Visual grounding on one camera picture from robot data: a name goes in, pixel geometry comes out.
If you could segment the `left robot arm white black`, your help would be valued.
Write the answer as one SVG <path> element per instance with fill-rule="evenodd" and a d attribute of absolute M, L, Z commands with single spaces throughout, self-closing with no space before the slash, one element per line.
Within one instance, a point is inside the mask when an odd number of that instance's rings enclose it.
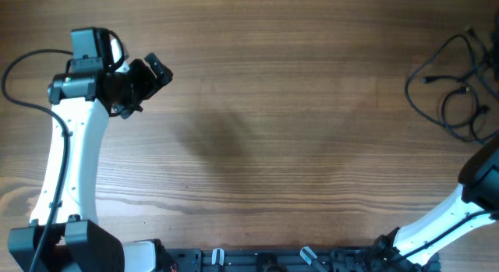
<path fill-rule="evenodd" d="M 129 61 L 118 35 L 75 29 L 65 71 L 48 87 L 52 136 L 41 193 L 29 223 L 9 233 L 8 249 L 25 271 L 175 271 L 157 239 L 120 242 L 100 227 L 98 157 L 108 123 L 140 111 L 172 81 L 155 54 Z"/>

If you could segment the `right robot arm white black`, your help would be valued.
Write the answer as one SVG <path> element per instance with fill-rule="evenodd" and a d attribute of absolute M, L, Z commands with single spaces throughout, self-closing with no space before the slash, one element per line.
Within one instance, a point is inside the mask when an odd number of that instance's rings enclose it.
<path fill-rule="evenodd" d="M 418 271 L 440 249 L 482 226 L 498 221 L 498 139 L 474 154 L 458 174 L 458 185 L 425 216 L 395 230 L 375 254 L 373 271 Z"/>

